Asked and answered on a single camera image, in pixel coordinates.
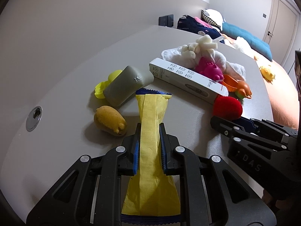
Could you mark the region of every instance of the wall outlet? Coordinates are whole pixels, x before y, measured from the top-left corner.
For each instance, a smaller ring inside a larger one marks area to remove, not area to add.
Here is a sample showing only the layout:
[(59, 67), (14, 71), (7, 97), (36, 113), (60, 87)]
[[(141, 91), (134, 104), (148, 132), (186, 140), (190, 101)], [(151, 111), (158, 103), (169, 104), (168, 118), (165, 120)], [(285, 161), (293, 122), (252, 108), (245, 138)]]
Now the wall outlet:
[(159, 17), (159, 25), (166, 27), (173, 27), (173, 14)]

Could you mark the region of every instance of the white table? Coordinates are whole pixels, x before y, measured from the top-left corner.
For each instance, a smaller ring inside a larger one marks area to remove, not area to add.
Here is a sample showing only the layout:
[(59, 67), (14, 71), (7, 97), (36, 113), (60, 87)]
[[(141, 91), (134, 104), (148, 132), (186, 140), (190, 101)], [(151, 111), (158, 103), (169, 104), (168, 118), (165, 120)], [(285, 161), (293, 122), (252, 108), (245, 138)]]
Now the white table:
[[(122, 138), (97, 130), (93, 123), (95, 109), (106, 104), (105, 100), (94, 96), (94, 87), (114, 70), (127, 65), (148, 68), (149, 62), (160, 57), (162, 50), (194, 42), (198, 37), (173, 28), (151, 26), (82, 63), (37, 103), (43, 109), (40, 123), (30, 133), (23, 123), (9, 147), (0, 174), (4, 196), (24, 221), (38, 200), (81, 155), (104, 155), (121, 144)], [(221, 43), (218, 50), (229, 62), (239, 63), (246, 69), (246, 81), (253, 95), (251, 100), (243, 101), (243, 116), (273, 120), (256, 62)], [(168, 134), (177, 136), (181, 145), (197, 155), (217, 154), (228, 161), (228, 139), (210, 127), (212, 105), (159, 79), (148, 88), (173, 95), (163, 120)], [(135, 97), (118, 111), (128, 122), (128, 134), (133, 134), (139, 122)], [(229, 164), (259, 195), (262, 194), (256, 182), (233, 162)]]

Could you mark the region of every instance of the red fuzzy object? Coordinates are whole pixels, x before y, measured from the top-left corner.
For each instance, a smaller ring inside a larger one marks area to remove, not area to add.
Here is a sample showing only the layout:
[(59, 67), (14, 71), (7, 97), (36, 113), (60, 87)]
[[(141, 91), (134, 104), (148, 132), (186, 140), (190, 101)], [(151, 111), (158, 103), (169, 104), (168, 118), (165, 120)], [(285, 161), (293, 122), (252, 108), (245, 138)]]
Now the red fuzzy object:
[(243, 107), (241, 103), (233, 97), (218, 97), (213, 104), (213, 115), (223, 119), (233, 121), (241, 117)]

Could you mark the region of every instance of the thermometer box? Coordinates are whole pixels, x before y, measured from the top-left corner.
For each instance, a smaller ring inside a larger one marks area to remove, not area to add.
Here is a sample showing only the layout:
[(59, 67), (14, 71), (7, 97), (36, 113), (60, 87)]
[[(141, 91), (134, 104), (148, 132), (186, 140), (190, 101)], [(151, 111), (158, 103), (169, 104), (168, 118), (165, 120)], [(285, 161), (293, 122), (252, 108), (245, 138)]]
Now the thermometer box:
[(180, 65), (156, 58), (150, 62), (150, 71), (154, 77), (175, 85), (211, 104), (217, 95), (228, 96), (228, 90), (222, 84)]

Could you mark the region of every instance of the yellow wrapper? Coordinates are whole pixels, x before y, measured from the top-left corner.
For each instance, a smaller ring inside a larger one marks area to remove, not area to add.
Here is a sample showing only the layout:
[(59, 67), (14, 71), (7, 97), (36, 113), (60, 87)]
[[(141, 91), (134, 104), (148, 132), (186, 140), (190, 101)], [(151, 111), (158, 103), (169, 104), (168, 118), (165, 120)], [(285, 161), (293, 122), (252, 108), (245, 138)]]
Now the yellow wrapper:
[(180, 201), (172, 176), (161, 166), (159, 123), (171, 95), (136, 95), (141, 120), (139, 169), (131, 177), (122, 213), (138, 216), (180, 214)]

